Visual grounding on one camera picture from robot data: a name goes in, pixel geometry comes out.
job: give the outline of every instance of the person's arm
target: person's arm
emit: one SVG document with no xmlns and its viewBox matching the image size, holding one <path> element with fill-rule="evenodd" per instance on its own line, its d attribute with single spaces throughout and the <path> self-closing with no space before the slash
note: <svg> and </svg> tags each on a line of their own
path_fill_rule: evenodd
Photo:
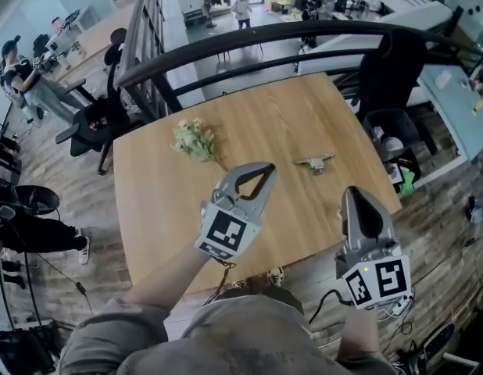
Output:
<svg viewBox="0 0 483 375">
<path fill-rule="evenodd" d="M 28 75 L 28 78 L 26 80 L 22 80 L 19 75 L 16 75 L 11 82 L 11 85 L 13 88 L 17 89 L 18 91 L 27 91 L 28 88 L 31 86 L 33 81 L 38 75 L 38 70 L 36 68 L 31 71 L 30 75 Z"/>
<path fill-rule="evenodd" d="M 190 245 L 154 270 L 123 297 L 125 302 L 172 310 L 191 282 L 209 261 L 210 255 Z"/>
<path fill-rule="evenodd" d="M 377 309 L 367 311 L 349 307 L 342 330 L 338 359 L 362 358 L 380 350 Z"/>
</svg>

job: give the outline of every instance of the person sitting at desk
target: person sitting at desk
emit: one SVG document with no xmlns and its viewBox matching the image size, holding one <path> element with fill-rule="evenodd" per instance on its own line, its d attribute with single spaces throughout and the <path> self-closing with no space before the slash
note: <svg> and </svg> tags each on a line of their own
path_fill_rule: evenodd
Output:
<svg viewBox="0 0 483 375">
<path fill-rule="evenodd" d="M 4 82 L 18 90 L 29 105 L 40 106 L 72 125 L 73 113 L 63 103 L 75 109 L 83 109 L 84 105 L 74 96 L 66 94 L 64 87 L 44 78 L 28 59 L 18 59 L 19 39 L 20 36 L 16 36 L 2 47 Z"/>
<path fill-rule="evenodd" d="M 211 259 L 193 247 L 79 324 L 59 358 L 66 374 L 394 375 L 380 353 L 377 310 L 349 308 L 335 362 L 314 344 L 302 305 L 271 271 L 262 294 L 238 284 L 202 307 L 182 338 L 163 321 Z"/>
<path fill-rule="evenodd" d="M 10 248 L 22 253 L 51 253 L 77 250 L 80 264 L 89 259 L 91 239 L 81 229 L 58 220 L 32 216 L 21 211 L 0 226 L 0 251 Z"/>
</svg>

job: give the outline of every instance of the black pants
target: black pants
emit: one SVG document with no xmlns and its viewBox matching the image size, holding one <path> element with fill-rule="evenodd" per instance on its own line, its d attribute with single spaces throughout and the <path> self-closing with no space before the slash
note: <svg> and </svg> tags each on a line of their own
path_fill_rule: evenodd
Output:
<svg viewBox="0 0 483 375">
<path fill-rule="evenodd" d="M 238 29 L 242 29 L 243 24 L 245 24 L 245 27 L 250 28 L 250 18 L 247 20 L 238 20 Z"/>
<path fill-rule="evenodd" d="M 217 300 L 224 300 L 225 298 L 233 298 L 233 297 L 241 297 L 247 295 L 254 295 L 250 289 L 229 289 L 224 293 L 220 294 L 219 297 L 216 298 Z M 297 309 L 301 314 L 304 315 L 304 310 L 302 309 L 302 304 L 295 296 L 290 293 L 287 289 L 282 287 L 267 285 L 266 288 L 261 292 L 261 295 L 265 295 L 267 297 L 274 298 L 274 300 L 278 300 L 279 302 L 285 303 L 287 305 L 291 305 L 295 309 Z"/>
<path fill-rule="evenodd" d="M 11 223 L 0 228 L 4 247 L 32 253 L 80 251 L 87 241 L 84 237 L 75 237 L 76 233 L 74 227 L 61 221 L 30 216 L 23 212 L 17 212 Z"/>
</svg>

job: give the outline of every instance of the wooden table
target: wooden table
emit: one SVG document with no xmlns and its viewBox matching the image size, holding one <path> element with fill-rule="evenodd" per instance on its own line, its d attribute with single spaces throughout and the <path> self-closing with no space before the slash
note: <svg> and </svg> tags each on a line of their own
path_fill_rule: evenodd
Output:
<svg viewBox="0 0 483 375">
<path fill-rule="evenodd" d="M 390 213 L 401 208 L 367 135 L 323 73 L 252 87 L 150 123 L 115 141 L 116 203 L 134 283 L 167 262 L 199 233 L 200 202 L 225 172 L 179 152 L 172 129 L 202 118 L 215 131 L 227 168 L 269 161 L 278 178 L 261 216 L 263 229 L 229 281 L 285 266 L 342 241 L 342 192 L 368 190 Z M 311 175 L 294 159 L 334 153 L 326 173 Z M 224 267 L 209 262 L 188 292 L 216 287 Z"/>
</svg>

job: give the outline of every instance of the small metal object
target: small metal object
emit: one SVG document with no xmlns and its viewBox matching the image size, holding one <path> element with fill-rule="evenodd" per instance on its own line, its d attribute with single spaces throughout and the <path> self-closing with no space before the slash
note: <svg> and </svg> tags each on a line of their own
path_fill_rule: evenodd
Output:
<svg viewBox="0 0 483 375">
<path fill-rule="evenodd" d="M 312 175 L 321 175 L 325 172 L 325 161 L 331 159 L 333 154 L 317 155 L 316 157 L 309 157 L 308 159 L 298 159 L 293 163 L 294 165 L 309 165 Z"/>
</svg>

